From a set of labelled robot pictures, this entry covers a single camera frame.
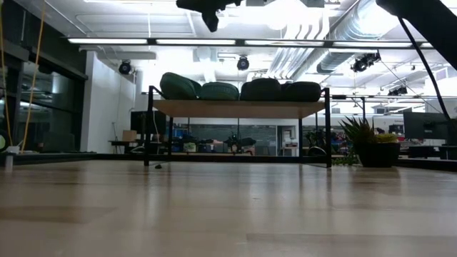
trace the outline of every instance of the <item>potted plant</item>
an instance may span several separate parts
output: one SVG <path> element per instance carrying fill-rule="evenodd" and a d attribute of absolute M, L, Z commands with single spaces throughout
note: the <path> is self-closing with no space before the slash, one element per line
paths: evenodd
<path fill-rule="evenodd" d="M 348 122 L 340 124 L 364 167 L 389 168 L 397 162 L 400 144 L 395 135 L 376 135 L 366 119 L 346 118 Z"/>

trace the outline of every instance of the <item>cardboard box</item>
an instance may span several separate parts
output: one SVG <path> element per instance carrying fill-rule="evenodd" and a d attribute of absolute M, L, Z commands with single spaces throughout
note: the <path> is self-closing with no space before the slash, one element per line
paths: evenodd
<path fill-rule="evenodd" d="M 122 141 L 134 142 L 135 140 L 136 140 L 136 131 L 123 131 L 122 132 Z"/>

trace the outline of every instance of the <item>dark plant pot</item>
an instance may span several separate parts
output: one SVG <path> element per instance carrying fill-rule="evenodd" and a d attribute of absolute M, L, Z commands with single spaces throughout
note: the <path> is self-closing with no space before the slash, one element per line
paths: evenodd
<path fill-rule="evenodd" d="M 390 168 L 400 155 L 399 143 L 357 143 L 354 148 L 363 167 Z"/>

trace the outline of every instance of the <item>shelving unit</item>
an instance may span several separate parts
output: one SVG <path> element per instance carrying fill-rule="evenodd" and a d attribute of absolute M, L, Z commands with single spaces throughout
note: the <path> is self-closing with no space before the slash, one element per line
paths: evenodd
<path fill-rule="evenodd" d="M 162 100 L 154 100 L 153 92 L 159 93 Z M 148 115 L 146 115 L 146 149 L 151 143 L 149 117 L 153 107 L 170 117 L 168 154 L 158 156 L 144 154 L 144 165 L 149 161 L 228 161 L 228 162 L 268 162 L 268 163 L 324 163 L 331 167 L 331 125 L 330 125 L 330 92 L 323 89 L 324 102 L 280 102 L 280 101 L 202 101 L 202 100 L 168 100 L 155 86 L 149 87 Z M 235 118 L 235 119 L 298 119 L 298 148 L 303 148 L 302 119 L 325 109 L 326 117 L 326 155 L 318 157 L 303 156 L 299 151 L 297 157 L 266 157 L 243 155 L 179 155 L 171 152 L 173 121 L 181 118 Z"/>

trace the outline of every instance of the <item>wooden floor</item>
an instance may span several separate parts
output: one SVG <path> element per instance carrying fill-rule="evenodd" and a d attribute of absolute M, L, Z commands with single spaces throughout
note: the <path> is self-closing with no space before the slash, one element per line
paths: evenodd
<path fill-rule="evenodd" d="M 457 173 L 140 161 L 0 172 L 0 256 L 456 256 Z"/>

